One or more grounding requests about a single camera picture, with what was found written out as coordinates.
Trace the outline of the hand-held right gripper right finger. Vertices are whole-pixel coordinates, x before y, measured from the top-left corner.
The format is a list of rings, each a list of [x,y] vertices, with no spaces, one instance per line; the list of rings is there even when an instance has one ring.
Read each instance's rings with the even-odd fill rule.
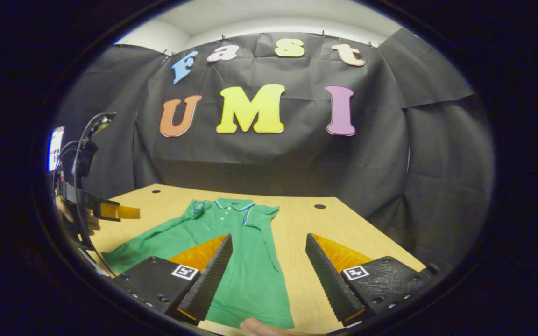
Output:
[[[440,272],[433,264],[417,272],[391,256],[372,259],[311,232],[305,251],[344,327],[404,308]]]

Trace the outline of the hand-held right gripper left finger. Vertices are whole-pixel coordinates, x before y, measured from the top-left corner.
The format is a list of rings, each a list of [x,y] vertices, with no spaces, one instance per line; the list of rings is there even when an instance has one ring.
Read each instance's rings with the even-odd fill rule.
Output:
[[[169,259],[148,257],[112,281],[152,310],[197,326],[206,319],[232,253],[228,233]]]

